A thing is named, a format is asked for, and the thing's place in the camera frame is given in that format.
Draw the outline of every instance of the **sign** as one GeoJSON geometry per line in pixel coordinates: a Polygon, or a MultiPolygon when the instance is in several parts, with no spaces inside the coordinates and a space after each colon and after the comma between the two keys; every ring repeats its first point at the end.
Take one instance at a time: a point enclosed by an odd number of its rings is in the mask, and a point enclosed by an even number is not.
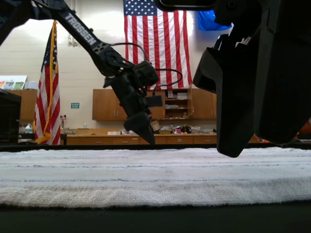
{"type": "Polygon", "coordinates": [[[71,108],[79,109],[80,103],[71,103],[71,108]]]}

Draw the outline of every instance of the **flag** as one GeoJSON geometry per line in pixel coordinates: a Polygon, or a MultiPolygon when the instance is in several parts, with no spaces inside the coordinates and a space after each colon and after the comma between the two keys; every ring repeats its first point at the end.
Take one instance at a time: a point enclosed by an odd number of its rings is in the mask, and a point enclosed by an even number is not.
{"type": "Polygon", "coordinates": [[[222,31],[231,28],[231,25],[228,27],[215,23],[215,18],[216,16],[213,10],[199,11],[198,12],[199,29],[202,31],[222,31]]]}
{"type": "MultiPolygon", "coordinates": [[[[155,68],[180,70],[183,80],[173,88],[192,84],[187,12],[163,12],[156,7],[155,0],[123,0],[123,6],[126,42],[143,46],[147,60],[155,68]]],[[[137,46],[126,45],[125,57],[134,64],[143,61],[143,53],[137,46]]],[[[172,83],[179,78],[171,71],[158,72],[158,76],[158,84],[172,83]]]]}
{"type": "Polygon", "coordinates": [[[60,93],[58,85],[56,21],[50,33],[41,68],[35,105],[35,138],[40,144],[60,144],[60,93]]]}

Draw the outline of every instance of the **box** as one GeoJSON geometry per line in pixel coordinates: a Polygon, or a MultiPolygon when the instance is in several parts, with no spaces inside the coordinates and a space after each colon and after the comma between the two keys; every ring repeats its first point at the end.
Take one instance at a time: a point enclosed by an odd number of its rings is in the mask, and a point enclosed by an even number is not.
{"type": "Polygon", "coordinates": [[[25,82],[25,90],[27,89],[37,90],[39,89],[39,83],[33,81],[25,82]]]}
{"type": "Polygon", "coordinates": [[[159,122],[156,120],[156,121],[153,121],[150,123],[151,127],[153,128],[153,130],[156,132],[158,130],[161,129],[160,125],[159,125],[159,122]]]}

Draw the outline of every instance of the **red stripe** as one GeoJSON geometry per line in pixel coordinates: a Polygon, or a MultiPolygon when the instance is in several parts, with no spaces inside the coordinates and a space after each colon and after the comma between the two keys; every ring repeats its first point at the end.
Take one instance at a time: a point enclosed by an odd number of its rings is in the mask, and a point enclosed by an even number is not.
{"type": "MultiPolygon", "coordinates": [[[[180,28],[179,28],[179,15],[178,11],[174,11],[174,27],[175,27],[175,44],[176,44],[176,68],[182,72],[181,58],[180,58],[180,28]]],[[[184,87],[184,81],[178,82],[178,87],[184,87]]]]}
{"type": "Polygon", "coordinates": [[[44,66],[44,72],[45,72],[45,90],[47,92],[47,101],[48,104],[50,104],[50,88],[51,88],[51,82],[50,82],[50,66],[44,66]]]}
{"type": "Polygon", "coordinates": [[[58,73],[55,75],[55,78],[53,80],[53,96],[55,94],[57,87],[58,87],[58,73]]]}
{"type": "MultiPolygon", "coordinates": [[[[53,87],[54,86],[58,86],[58,74],[55,76],[55,79],[54,79],[54,82],[53,82],[53,87]]],[[[54,128],[54,125],[55,125],[55,122],[57,121],[57,118],[59,117],[59,113],[60,113],[60,98],[58,98],[57,100],[57,104],[54,108],[54,111],[51,113],[51,126],[52,128],[54,128]]]]}
{"type": "Polygon", "coordinates": [[[187,70],[188,70],[188,84],[192,84],[191,70],[190,70],[190,61],[189,61],[189,47],[188,47],[188,31],[187,31],[187,12],[184,11],[184,45],[187,61],[187,70]]]}
{"type": "MultiPolygon", "coordinates": [[[[126,43],[128,42],[127,28],[128,28],[127,16],[124,16],[124,31],[125,31],[125,42],[126,43]]],[[[125,58],[128,60],[128,45],[125,45],[125,58]]]]}
{"type": "Polygon", "coordinates": [[[149,34],[148,34],[148,16],[142,17],[143,24],[143,37],[144,37],[144,49],[147,55],[147,60],[149,60],[149,34]]]}
{"type": "MultiPolygon", "coordinates": [[[[169,26],[169,14],[168,12],[163,12],[163,22],[164,22],[164,44],[165,44],[165,60],[167,69],[171,69],[171,48],[170,48],[170,26],[169,26]]],[[[172,72],[166,71],[166,83],[172,83],[172,72]]]]}
{"type": "Polygon", "coordinates": [[[54,109],[54,112],[52,113],[52,116],[51,116],[51,128],[53,129],[54,126],[55,126],[55,123],[57,121],[57,118],[59,117],[59,113],[60,113],[60,99],[58,99],[57,101],[57,104],[55,106],[55,109],[54,109]]]}
{"type": "MultiPolygon", "coordinates": [[[[154,16],[154,36],[155,36],[155,68],[160,68],[160,48],[159,48],[159,29],[157,24],[157,16],[154,16]]],[[[157,71],[157,74],[159,76],[159,81],[157,84],[161,84],[161,74],[160,71],[157,71]]]]}
{"type": "Polygon", "coordinates": [[[52,145],[58,145],[59,138],[60,138],[60,127],[57,130],[57,133],[55,135],[52,145]]]}
{"type": "MultiPolygon", "coordinates": [[[[137,17],[132,16],[133,43],[137,44],[137,17]]],[[[133,63],[138,64],[138,47],[133,46],[133,63]]]]}
{"type": "MultiPolygon", "coordinates": [[[[41,86],[42,86],[42,82],[39,82],[39,90],[41,90],[41,86]]],[[[45,121],[45,113],[44,113],[44,108],[43,108],[43,104],[42,104],[42,96],[41,94],[39,94],[39,98],[37,98],[37,106],[38,106],[38,112],[39,112],[39,117],[40,118],[40,125],[36,124],[36,127],[41,127],[42,132],[44,130],[46,121],[45,121]]]]}

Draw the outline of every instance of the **black robotic arm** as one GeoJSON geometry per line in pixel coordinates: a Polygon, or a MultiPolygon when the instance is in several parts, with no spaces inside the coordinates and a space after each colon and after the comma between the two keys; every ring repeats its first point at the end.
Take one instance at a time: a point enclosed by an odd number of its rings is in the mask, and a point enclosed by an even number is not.
{"type": "Polygon", "coordinates": [[[29,19],[59,21],[106,76],[104,87],[112,87],[128,115],[125,129],[136,132],[150,144],[155,143],[149,107],[163,103],[162,98],[146,97],[146,87],[158,82],[158,75],[148,61],[135,65],[124,59],[110,44],[99,40],[64,0],[0,0],[0,45],[13,28],[29,19]]]}

